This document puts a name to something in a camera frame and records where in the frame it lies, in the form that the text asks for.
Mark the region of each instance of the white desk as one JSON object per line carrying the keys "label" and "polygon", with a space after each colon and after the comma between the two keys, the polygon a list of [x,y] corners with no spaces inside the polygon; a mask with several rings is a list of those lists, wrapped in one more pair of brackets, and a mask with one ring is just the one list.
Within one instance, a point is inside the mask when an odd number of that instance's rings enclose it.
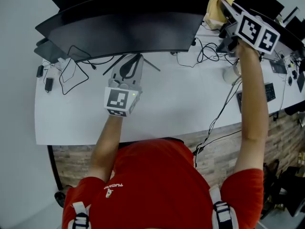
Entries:
{"label": "white desk", "polygon": [[[203,45],[208,42],[219,44],[214,36],[199,37]],[[201,47],[198,43],[187,53],[179,53],[181,64],[196,63]],[[231,86],[222,77],[223,70],[231,65],[227,61],[207,60],[194,68],[179,66],[176,57],[168,52],[144,53],[147,60],[161,69],[156,71],[144,63],[141,79],[143,94],[131,116],[123,122],[121,142],[181,135],[207,130],[220,112]],[[103,62],[107,58],[93,60]],[[89,75],[89,80],[66,96],[62,95],[59,71],[48,71],[47,77],[54,78],[50,93],[44,91],[42,78],[37,79],[35,97],[36,142],[39,145],[92,145],[97,142],[108,117],[103,108],[104,88],[111,72],[102,73],[115,60],[97,65],[94,71],[90,65],[80,63]],[[64,79],[72,76],[74,63],[64,73]],[[272,72],[269,61],[262,62],[265,83],[273,83],[276,99],[268,103],[269,113],[279,110],[285,82],[285,75]],[[74,77],[64,86],[65,91],[85,79],[77,68]],[[305,91],[300,93],[296,80],[292,86],[286,83],[283,108],[305,100]],[[233,97],[215,124],[215,128],[241,122],[236,97]]]}

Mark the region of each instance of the computer mouse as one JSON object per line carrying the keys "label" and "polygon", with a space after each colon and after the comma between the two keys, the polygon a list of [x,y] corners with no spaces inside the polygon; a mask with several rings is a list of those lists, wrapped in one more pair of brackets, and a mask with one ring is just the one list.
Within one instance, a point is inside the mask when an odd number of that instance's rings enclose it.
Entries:
{"label": "computer mouse", "polygon": [[291,78],[291,76],[288,78],[288,84],[291,86],[291,84],[292,84],[292,78]]}

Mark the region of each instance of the desk leg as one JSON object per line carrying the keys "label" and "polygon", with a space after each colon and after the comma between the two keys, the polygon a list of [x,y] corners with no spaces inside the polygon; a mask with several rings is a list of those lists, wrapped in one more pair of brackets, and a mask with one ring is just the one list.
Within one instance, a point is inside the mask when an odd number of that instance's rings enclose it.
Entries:
{"label": "desk leg", "polygon": [[48,147],[48,153],[49,153],[50,163],[51,163],[53,175],[55,178],[55,182],[56,182],[58,190],[61,191],[63,189],[63,187],[62,187],[59,175],[58,175],[55,158],[54,158],[54,153],[53,153],[53,147],[52,147],[52,145],[48,145],[47,147]]}

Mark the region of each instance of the keyboard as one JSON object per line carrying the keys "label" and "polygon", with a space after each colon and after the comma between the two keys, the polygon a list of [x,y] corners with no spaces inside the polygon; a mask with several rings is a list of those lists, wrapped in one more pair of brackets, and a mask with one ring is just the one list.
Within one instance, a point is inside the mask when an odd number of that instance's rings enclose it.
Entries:
{"label": "keyboard", "polygon": [[[273,83],[265,84],[265,92],[267,97],[267,102],[275,99],[275,89],[273,88]],[[236,94],[238,106],[240,112],[242,112],[242,92]]]}

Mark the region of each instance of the hand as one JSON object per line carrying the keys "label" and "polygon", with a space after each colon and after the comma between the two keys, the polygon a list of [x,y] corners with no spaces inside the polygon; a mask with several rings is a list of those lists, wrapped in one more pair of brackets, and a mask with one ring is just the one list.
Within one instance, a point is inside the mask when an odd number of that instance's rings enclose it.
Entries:
{"label": "hand", "polygon": [[241,39],[238,39],[236,53],[239,58],[246,56],[246,55],[250,56],[251,54],[255,54],[255,55],[259,56],[258,51],[256,51],[253,47],[251,47],[248,43],[244,42]]}

